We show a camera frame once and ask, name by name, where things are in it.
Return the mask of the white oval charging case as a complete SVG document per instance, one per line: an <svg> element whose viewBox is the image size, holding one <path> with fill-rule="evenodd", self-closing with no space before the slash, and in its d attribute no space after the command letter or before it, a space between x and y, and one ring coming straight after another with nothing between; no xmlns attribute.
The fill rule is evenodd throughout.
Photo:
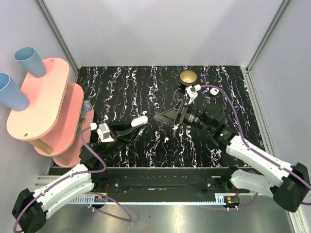
<svg viewBox="0 0 311 233"><path fill-rule="evenodd" d="M131 126L132 127L136 127L136 126L139 126L139 125L144 125L148 122L148 117L147 116L139 116L135 119L133 119L131 121Z"/></svg>

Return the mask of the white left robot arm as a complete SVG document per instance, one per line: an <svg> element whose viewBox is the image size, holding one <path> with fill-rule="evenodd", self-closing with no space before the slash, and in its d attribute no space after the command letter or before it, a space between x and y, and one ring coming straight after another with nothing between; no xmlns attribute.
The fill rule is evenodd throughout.
<svg viewBox="0 0 311 233"><path fill-rule="evenodd" d="M88 152L81 153L80 163L53 182L33 192L24 189L19 193L12 209L16 220L13 232L36 233L54 213L76 197L104 189L102 176L107 165L93 145L85 141L86 131L96 131L101 140L100 148L108 152L118 143L133 143L147 122L146 116L140 116L126 122L91 123L82 129L80 139Z"/></svg>

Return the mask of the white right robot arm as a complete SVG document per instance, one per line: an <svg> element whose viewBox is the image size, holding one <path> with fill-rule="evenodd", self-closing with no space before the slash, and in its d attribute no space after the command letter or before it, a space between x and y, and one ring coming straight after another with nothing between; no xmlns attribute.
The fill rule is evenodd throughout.
<svg viewBox="0 0 311 233"><path fill-rule="evenodd" d="M284 162L255 147L226 126L224 118L222 110L216 106L200 111L186 100L154 116L155 120L173 128L186 124L206 132L210 142L222 152L260 172L253 174L232 168L220 181L222 190L228 193L236 188L254 191L271 197L284 210L296 212L310 190L307 167Z"/></svg>

